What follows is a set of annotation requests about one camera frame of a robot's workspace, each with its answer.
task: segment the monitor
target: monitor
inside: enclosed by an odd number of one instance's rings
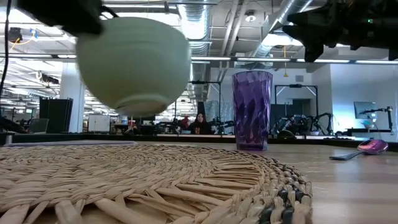
[[[376,103],[375,102],[354,102],[355,108],[355,118],[356,119],[376,119],[377,113],[363,113],[367,110],[376,110]]]
[[[140,117],[140,124],[149,124],[151,121],[155,121],[155,115],[148,117]]]
[[[47,125],[49,120],[45,118],[32,119],[29,123],[28,133],[29,134],[45,134],[47,132]]]

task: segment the round placemat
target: round placemat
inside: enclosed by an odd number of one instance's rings
[[[0,148],[0,224],[308,224],[292,166],[190,146]]]

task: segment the wooden table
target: wooden table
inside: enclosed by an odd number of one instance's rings
[[[236,150],[234,144],[178,144]],[[332,161],[354,149],[316,145],[270,145],[267,152],[295,166],[313,184],[313,221],[320,224],[398,223],[398,153],[360,155],[350,161]]]

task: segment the wall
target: wall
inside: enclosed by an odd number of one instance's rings
[[[232,90],[232,81],[231,77],[235,73],[238,72],[245,72],[247,71],[246,69],[237,69],[237,68],[229,68],[226,72],[226,75],[224,77],[224,80],[221,84],[221,93],[223,95],[223,98],[227,102],[232,102],[233,100],[233,90]],[[300,84],[302,85],[311,85],[312,84],[312,77],[310,73],[307,73],[305,69],[288,69],[287,74],[289,77],[284,77],[285,70],[280,69],[278,71],[274,70],[265,70],[266,72],[269,72],[273,74],[273,80],[272,80],[272,96],[271,96],[271,102],[274,103],[274,85],[289,85],[289,84],[296,84],[295,81],[295,76],[296,75],[303,75],[304,76],[304,82],[301,82]],[[218,76],[219,69],[218,68],[211,68],[211,79],[216,80]],[[306,88],[301,88],[301,89],[296,89],[296,88],[285,88],[277,98],[278,104],[284,104],[284,103],[292,103],[292,99],[312,99],[314,96],[306,89]],[[210,88],[209,95],[208,95],[208,100],[216,100],[218,101],[218,93],[213,89]]]
[[[354,102],[372,101],[378,108],[393,107],[392,123],[396,132],[398,66],[325,65],[312,74],[312,81],[319,87],[319,112],[331,110],[335,115],[334,131],[363,128],[364,120],[355,119]],[[376,125],[388,128],[387,113],[378,112]],[[396,134],[382,133],[386,141],[396,141],[396,137]]]
[[[330,65],[325,65],[312,73],[312,85],[318,86],[318,111],[322,113],[332,113],[332,89],[331,89],[331,76]],[[316,115],[315,99],[312,99],[311,111]],[[328,118],[322,117],[321,124],[325,127],[328,125]]]

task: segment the white column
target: white column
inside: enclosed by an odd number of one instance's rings
[[[60,99],[73,99],[69,132],[81,133],[85,111],[85,86],[80,79],[76,63],[63,63]]]

